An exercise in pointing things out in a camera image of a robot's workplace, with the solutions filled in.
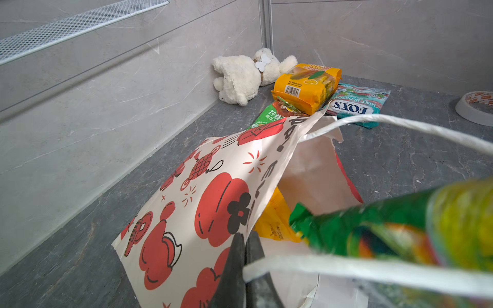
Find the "Fox's mint candy bag teal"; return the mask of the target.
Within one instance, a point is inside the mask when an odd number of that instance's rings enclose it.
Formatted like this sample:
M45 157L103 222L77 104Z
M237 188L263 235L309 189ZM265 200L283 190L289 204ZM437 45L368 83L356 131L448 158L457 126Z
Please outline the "Fox's mint candy bag teal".
M391 91L340 83L328 102L325 116L338 119L380 114Z

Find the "red white paper gift bag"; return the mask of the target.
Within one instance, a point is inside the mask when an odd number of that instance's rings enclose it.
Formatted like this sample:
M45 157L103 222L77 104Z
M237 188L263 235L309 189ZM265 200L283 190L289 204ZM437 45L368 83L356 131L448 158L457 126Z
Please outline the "red white paper gift bag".
M365 205L335 153L339 124L322 113L294 116L197 147L112 244L139 305L209 307L234 235L246 251L276 187L291 213L297 204L316 216ZM370 296L392 307L492 306L492 271L260 240L264 258L244 265L245 286L269 273L284 307L367 307Z

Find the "green snack bag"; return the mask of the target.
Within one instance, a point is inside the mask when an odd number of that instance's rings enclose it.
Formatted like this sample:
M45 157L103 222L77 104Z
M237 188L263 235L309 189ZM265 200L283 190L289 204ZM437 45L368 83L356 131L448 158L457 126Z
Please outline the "green snack bag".
M249 129L256 128L264 124L270 124L291 116L306 116L306 114L302 113L299 109L295 108L282 98L278 98L272 104L268 105L262 113L260 113Z

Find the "yellow snack bag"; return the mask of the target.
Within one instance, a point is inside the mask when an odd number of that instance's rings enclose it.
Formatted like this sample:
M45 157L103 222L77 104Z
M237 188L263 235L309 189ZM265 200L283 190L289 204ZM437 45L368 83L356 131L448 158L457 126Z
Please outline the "yellow snack bag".
M310 116L330 99L341 79L339 68L298 64L277 79L272 95Z

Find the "Fox's spring tea bag green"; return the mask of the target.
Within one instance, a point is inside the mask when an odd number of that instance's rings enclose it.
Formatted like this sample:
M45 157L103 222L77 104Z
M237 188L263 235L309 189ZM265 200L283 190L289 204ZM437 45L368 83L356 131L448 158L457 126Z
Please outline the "Fox's spring tea bag green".
M297 204L293 231L321 254L492 271L492 179L314 215Z

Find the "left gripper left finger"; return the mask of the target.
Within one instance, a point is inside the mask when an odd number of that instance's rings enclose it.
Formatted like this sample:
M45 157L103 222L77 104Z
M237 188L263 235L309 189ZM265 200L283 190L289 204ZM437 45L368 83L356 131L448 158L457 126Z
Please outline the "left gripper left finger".
M243 279L245 242L242 234L234 235L220 283L209 307L246 307L246 286Z

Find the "small yellow snack packet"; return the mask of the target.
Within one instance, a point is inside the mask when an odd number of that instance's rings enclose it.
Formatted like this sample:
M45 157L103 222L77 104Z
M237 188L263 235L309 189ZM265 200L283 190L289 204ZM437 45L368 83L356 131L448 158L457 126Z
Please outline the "small yellow snack packet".
M263 214L257 220L254 230L259 237L300 243L301 238L290 227L290 215L291 210L281 191L276 187Z

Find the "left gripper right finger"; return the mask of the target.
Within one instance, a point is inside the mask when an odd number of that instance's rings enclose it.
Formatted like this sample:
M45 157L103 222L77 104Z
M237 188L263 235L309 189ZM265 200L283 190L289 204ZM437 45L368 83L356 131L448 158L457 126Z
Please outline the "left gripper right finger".
M246 241L245 264L264 258L264 251L258 233L252 231ZM247 308L281 308L284 305L273 284L272 277L266 273L251 282L246 283Z

